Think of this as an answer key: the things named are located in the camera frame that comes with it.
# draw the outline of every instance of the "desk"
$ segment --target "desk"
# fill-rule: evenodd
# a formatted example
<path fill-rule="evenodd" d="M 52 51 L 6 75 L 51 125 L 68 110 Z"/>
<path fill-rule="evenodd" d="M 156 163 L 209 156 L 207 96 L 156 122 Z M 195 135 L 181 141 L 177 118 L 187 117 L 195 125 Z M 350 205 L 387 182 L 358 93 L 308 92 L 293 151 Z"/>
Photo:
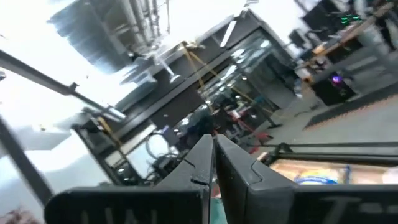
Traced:
<path fill-rule="evenodd" d="M 389 2 L 374 12 L 374 15 L 377 17 L 381 17 L 386 14 L 390 9 L 394 7 L 394 3 Z M 347 43 L 347 41 L 359 36 L 363 33 L 370 25 L 372 25 L 376 21 L 376 17 L 371 16 L 366 19 L 364 22 L 359 24 L 354 24 L 349 26 L 346 30 L 344 30 L 344 34 L 340 37 L 339 40 L 333 39 L 329 42 L 323 43 L 318 47 L 315 47 L 312 52 L 315 54 L 310 60 L 301 64 L 299 68 L 304 68 L 313 63 L 314 60 L 325 56 L 326 54 L 336 50 L 338 47 L 341 47 L 343 44 Z"/>

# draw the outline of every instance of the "computer tower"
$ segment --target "computer tower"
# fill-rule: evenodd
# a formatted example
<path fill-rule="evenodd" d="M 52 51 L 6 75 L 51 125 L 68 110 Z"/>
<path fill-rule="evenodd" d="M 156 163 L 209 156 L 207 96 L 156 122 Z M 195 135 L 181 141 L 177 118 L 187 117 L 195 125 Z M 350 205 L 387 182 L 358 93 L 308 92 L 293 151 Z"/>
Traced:
<path fill-rule="evenodd" d="M 330 78 L 313 83 L 311 88 L 316 96 L 327 106 L 344 103 L 346 100 L 356 95 L 353 89 L 337 75 L 331 75 Z"/>

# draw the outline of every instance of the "wooden desk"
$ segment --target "wooden desk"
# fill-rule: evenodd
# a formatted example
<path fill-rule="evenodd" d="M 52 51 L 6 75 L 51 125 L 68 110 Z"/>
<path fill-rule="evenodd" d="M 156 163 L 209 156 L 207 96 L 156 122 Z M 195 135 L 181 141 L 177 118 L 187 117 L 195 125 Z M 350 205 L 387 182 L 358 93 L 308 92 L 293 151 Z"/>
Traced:
<path fill-rule="evenodd" d="M 340 38 L 340 41 L 337 42 L 336 44 L 328 47 L 325 49 L 325 45 L 327 43 L 323 43 L 319 45 L 318 47 L 314 48 L 312 52 L 315 54 L 314 57 L 312 57 L 310 60 L 307 60 L 303 64 L 299 65 L 297 68 L 305 68 L 309 66 L 310 64 L 313 63 L 314 60 L 318 59 L 319 57 L 325 56 L 326 54 L 336 50 L 338 47 L 341 47 L 343 44 L 347 43 L 347 41 L 355 38 L 359 34 L 361 34 L 366 28 L 368 28 L 370 25 L 372 25 L 376 21 L 376 17 L 381 17 L 385 13 L 387 13 L 390 9 L 394 7 L 394 3 L 389 2 L 377 9 L 374 12 L 374 16 L 371 16 L 367 18 L 364 22 L 360 24 L 355 24 L 351 27 L 348 27 L 347 30 L 345 30 L 345 33 L 343 36 Z"/>

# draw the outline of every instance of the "metal beam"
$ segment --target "metal beam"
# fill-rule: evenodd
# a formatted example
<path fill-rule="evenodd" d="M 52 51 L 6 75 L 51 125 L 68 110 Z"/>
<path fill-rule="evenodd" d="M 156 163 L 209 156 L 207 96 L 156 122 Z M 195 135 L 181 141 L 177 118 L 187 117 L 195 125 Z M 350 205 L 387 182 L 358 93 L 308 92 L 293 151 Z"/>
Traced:
<path fill-rule="evenodd" d="M 24 149 L 12 133 L 6 122 L 0 116 L 0 143 L 19 169 L 23 179 L 32 189 L 33 193 L 44 206 L 52 197 L 53 193 L 49 185 L 44 181 L 36 167 L 25 155 Z"/>
<path fill-rule="evenodd" d="M 75 86 L 66 86 L 54 80 L 53 78 L 44 75 L 43 73 L 29 66 L 28 64 L 16 59 L 15 57 L 9 55 L 2 50 L 0 50 L 0 67 L 8 69 L 16 73 L 17 75 L 20 75 L 32 82 L 56 91 L 57 93 L 64 96 L 74 96 L 88 106 L 92 107 L 96 112 L 103 114 L 105 117 L 113 121 L 120 122 L 124 118 L 126 118 L 126 116 L 122 112 L 116 110 L 112 106 L 103 106 L 100 103 L 91 100 L 90 98 L 76 92 Z"/>

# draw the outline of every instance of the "black frame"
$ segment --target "black frame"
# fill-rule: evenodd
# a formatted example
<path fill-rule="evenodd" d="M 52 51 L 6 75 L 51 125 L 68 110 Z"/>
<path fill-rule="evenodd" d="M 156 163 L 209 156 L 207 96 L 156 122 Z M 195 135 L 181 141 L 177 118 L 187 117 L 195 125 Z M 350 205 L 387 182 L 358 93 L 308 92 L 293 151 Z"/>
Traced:
<path fill-rule="evenodd" d="M 380 154 L 353 154 L 353 153 L 319 153 L 294 152 L 292 147 L 398 147 L 398 142 L 347 142 L 324 144 L 263 144 L 265 147 L 274 147 L 274 150 L 261 159 L 269 166 L 278 159 L 299 161 L 338 162 L 366 164 L 375 166 L 398 166 L 398 155 Z"/>

